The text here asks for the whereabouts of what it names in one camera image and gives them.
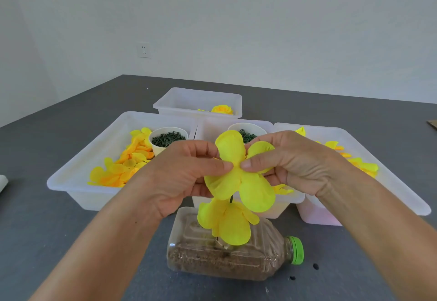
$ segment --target green bottle cap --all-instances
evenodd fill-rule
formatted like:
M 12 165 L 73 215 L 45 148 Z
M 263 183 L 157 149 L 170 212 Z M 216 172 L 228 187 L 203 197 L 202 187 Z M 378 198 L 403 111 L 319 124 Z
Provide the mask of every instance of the green bottle cap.
M 293 259 L 292 264 L 299 265 L 303 262 L 303 245 L 297 237 L 288 237 L 293 247 Z

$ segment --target white plastic tray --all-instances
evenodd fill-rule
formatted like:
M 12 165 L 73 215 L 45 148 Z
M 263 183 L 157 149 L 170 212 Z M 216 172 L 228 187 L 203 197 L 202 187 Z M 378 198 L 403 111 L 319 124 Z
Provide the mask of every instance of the white plastic tray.
M 269 121 L 263 121 L 263 120 L 230 120 L 230 119 L 223 119 L 223 118 L 205 118 L 202 120 L 199 120 L 199 124 L 197 127 L 197 132 L 195 139 L 203 139 L 209 142 L 214 143 L 216 138 L 223 132 L 225 132 L 229 126 L 231 126 L 234 123 L 238 122 L 249 122 L 252 124 L 255 124 L 261 128 L 263 128 L 267 133 L 273 133 L 275 132 L 275 127 L 273 124 Z M 236 192 L 234 194 L 234 199 L 239 200 L 240 196 L 239 193 Z M 305 194 L 294 191 L 293 193 L 289 195 L 276 195 L 276 201 L 274 205 L 265 212 L 262 213 L 255 213 L 256 215 L 264 218 L 278 218 L 279 215 L 286 209 L 286 207 L 290 203 L 301 203 L 305 199 Z M 193 203 L 194 207 L 198 208 L 200 203 L 206 202 L 208 203 L 210 199 L 206 197 L 193 197 Z
M 125 112 L 119 116 L 90 144 L 62 166 L 47 181 L 51 190 L 68 192 L 86 210 L 100 210 L 120 188 L 91 186 L 90 171 L 95 166 L 104 167 L 103 159 L 117 160 L 130 143 L 130 131 L 148 127 L 152 131 L 161 127 L 174 126 L 187 131 L 193 139 L 197 128 L 195 118 L 158 115 L 143 112 Z
M 417 215 L 426 216 L 431 213 L 431 208 L 426 202 L 414 193 L 405 183 L 396 177 L 378 159 L 366 150 L 351 134 L 337 127 L 321 127 L 297 124 L 285 124 L 277 122 L 274 125 L 275 131 L 296 130 L 305 127 L 306 137 L 325 144 L 327 141 L 338 141 L 344 147 L 344 152 L 352 157 L 361 157 L 366 163 L 376 163 L 379 166 L 376 180 L 381 182 L 389 191 L 395 194 Z M 340 225 L 325 206 L 315 196 L 307 196 L 304 203 L 298 205 L 299 213 L 304 221 L 312 224 Z
M 171 88 L 162 96 L 153 107 L 159 114 L 189 116 L 195 118 L 220 117 L 241 118 L 243 116 L 243 99 L 239 94 L 220 93 L 217 91 L 204 91 L 185 88 Z M 233 115 L 207 112 L 214 106 L 228 105 L 233 110 Z

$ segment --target clear plastic bottle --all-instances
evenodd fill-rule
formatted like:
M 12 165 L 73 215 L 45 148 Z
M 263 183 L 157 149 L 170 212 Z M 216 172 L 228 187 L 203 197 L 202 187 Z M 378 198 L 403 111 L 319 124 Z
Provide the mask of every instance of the clear plastic bottle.
M 301 241 L 296 237 L 283 237 L 265 218 L 251 225 L 248 243 L 231 246 L 201 227 L 197 212 L 196 208 L 183 207 L 175 217 L 167 247 L 167 265 L 174 271 L 265 280 L 285 261 L 303 262 Z

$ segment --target wall socket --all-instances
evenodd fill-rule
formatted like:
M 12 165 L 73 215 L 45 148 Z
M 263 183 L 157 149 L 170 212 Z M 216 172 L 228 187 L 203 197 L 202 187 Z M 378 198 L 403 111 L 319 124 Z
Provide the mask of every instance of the wall socket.
M 150 43 L 149 42 L 138 42 L 137 43 L 137 55 L 140 58 L 151 58 L 150 54 Z

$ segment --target gray tabletop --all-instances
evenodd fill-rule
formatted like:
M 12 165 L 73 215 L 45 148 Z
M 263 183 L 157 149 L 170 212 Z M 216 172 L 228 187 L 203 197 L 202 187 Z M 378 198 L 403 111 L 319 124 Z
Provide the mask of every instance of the gray tabletop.
M 245 119 L 341 127 L 432 209 L 437 205 L 437 132 L 425 123 L 437 119 L 437 105 L 123 75 L 0 128 L 0 174 L 10 180 L 0 193 L 0 300 L 27 299 L 96 214 L 47 189 L 48 177 L 123 112 L 157 113 L 152 104 L 172 87 L 241 94 Z M 192 206 L 191 199 L 183 205 Z M 169 270 L 173 220 L 162 221 L 124 300 L 394 299 L 343 227 L 306 224 L 295 205 L 273 223 L 301 238 L 305 261 L 265 282 Z M 437 226 L 434 212 L 425 220 Z

